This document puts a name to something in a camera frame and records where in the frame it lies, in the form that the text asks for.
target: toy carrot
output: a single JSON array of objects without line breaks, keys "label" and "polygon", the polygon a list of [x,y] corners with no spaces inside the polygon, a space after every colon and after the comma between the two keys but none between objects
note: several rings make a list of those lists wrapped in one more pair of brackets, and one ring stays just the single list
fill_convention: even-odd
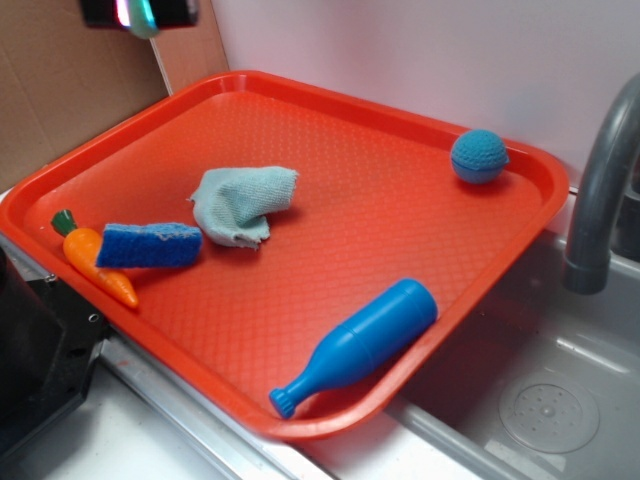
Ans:
[{"label": "toy carrot", "polygon": [[51,225],[64,237],[62,249],[71,265],[96,286],[128,307],[138,306],[138,296],[123,272],[96,267],[96,259],[102,246],[102,237],[98,232],[90,228],[78,228],[69,210],[56,213]]}]

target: knitted ball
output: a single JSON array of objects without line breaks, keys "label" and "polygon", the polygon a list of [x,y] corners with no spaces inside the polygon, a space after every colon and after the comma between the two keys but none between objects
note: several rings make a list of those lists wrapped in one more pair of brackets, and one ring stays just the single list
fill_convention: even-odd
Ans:
[{"label": "knitted ball", "polygon": [[451,149],[453,171],[465,182],[490,182],[507,163],[504,142],[488,130],[471,130],[461,135]]}]

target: brown cardboard wall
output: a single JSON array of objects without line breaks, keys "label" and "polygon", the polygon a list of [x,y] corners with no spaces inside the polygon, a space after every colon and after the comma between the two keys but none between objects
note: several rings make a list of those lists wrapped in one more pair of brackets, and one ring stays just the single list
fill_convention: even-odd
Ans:
[{"label": "brown cardboard wall", "polygon": [[195,28],[165,30],[153,39],[171,93],[214,73],[229,70],[213,6],[200,1]]},{"label": "brown cardboard wall", "polygon": [[2,0],[0,192],[167,95],[148,41],[84,26],[76,0]]}]

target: plastic tray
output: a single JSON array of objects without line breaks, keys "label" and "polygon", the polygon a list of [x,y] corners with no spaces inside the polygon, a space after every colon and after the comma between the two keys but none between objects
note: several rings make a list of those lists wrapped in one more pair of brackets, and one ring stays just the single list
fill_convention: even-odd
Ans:
[{"label": "plastic tray", "polygon": [[[391,399],[563,205],[550,155],[507,141],[486,185],[453,173],[466,129],[257,72],[205,79],[16,186],[0,229],[93,302],[110,322],[247,427],[286,440],[328,436]],[[49,221],[82,226],[183,222],[217,167],[300,173],[292,207],[269,216],[259,251],[205,242],[184,269],[137,269],[129,310],[65,261]],[[375,374],[281,419],[269,391],[292,380],[317,342],[396,280],[433,293],[436,324]]]}]

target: sink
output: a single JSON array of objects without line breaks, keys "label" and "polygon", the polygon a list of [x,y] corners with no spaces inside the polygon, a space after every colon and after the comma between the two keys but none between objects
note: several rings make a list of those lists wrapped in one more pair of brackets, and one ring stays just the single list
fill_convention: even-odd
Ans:
[{"label": "sink", "polygon": [[544,232],[400,397],[496,478],[637,479],[640,268],[614,255],[607,288],[580,296],[563,247]]}]

